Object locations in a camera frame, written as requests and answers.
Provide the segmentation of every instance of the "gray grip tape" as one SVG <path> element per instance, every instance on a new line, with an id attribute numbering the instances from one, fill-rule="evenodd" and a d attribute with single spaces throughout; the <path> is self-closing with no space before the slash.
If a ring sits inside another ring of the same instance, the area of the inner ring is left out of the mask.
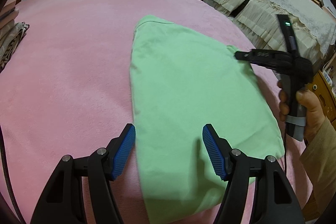
<path id="1" fill-rule="evenodd" d="M 295 125 L 295 129 L 294 129 L 294 133 L 293 133 L 292 137 L 295 140 L 298 140 L 299 142 L 302 142 L 304 133 L 305 133 L 305 128 L 304 127 Z"/>
<path id="2" fill-rule="evenodd" d="M 294 116 L 287 115 L 286 122 L 296 124 L 297 126 L 305 127 L 306 117 L 294 117 Z"/>

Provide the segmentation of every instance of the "bed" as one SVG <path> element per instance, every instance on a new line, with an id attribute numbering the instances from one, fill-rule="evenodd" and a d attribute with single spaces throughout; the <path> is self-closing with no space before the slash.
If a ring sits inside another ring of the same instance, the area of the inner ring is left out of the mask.
<path id="1" fill-rule="evenodd" d="M 105 147 L 132 122 L 129 65 L 140 18 L 152 14 L 243 51 L 254 48 L 227 17 L 200 0 L 27 0 L 18 8 L 17 20 L 29 23 L 30 29 L 0 74 L 0 123 L 14 193 L 26 221 L 63 155 L 82 157 Z M 277 78 L 271 70 L 253 69 L 278 118 Z M 283 132 L 284 124 L 279 126 Z M 303 207 L 312 191 L 299 162 L 305 144 L 289 138 L 287 149 L 287 175 Z M 253 189 L 252 184 L 243 224 L 249 222 Z M 2 173 L 0 191 L 10 204 Z M 125 224 L 149 223 L 134 151 L 112 191 Z M 88 223 L 94 223 L 87 180 L 83 192 Z M 210 224 L 218 209 L 175 224 Z"/>
<path id="2" fill-rule="evenodd" d="M 336 40 L 336 23 L 311 0 L 204 0 L 231 18 L 256 48 L 285 51 L 275 14 L 288 14 L 303 57 L 319 67 Z"/>

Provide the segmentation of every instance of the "green towel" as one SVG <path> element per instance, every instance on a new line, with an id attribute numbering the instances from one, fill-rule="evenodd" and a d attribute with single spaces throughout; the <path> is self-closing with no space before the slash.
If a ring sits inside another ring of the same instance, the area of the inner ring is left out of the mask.
<path id="1" fill-rule="evenodd" d="M 248 156 L 284 154 L 277 121 L 251 66 L 234 58 L 236 50 L 152 15 L 135 28 L 136 158 L 151 224 L 221 202 L 226 183 L 215 175 L 202 141 L 205 124 Z"/>

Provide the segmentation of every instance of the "cabinet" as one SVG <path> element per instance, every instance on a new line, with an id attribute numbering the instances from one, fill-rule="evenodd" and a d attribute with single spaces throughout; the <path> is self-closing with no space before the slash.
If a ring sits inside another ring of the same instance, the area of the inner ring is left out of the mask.
<path id="1" fill-rule="evenodd" d="M 313 83 L 308 85 L 308 89 L 319 98 L 324 115 L 336 128 L 336 100 L 321 71 L 314 76 Z"/>

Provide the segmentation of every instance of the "black cable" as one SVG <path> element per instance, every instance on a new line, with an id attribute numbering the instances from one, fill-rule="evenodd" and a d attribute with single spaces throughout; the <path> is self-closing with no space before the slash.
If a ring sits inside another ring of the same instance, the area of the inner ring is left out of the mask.
<path id="1" fill-rule="evenodd" d="M 8 172 L 8 165 L 7 165 L 7 158 L 6 158 L 6 150 L 5 150 L 5 142 L 0 126 L 0 155 L 1 155 L 1 162 L 2 162 L 2 168 L 3 168 L 3 174 L 5 175 L 5 181 L 9 193 L 10 200 L 12 201 L 14 210 L 16 212 L 17 217 L 19 218 L 20 222 L 22 224 L 26 224 L 25 219 L 22 216 L 22 213 L 19 209 L 19 206 L 17 205 L 12 184 L 11 184 L 11 179 L 9 178 L 9 172 Z"/>

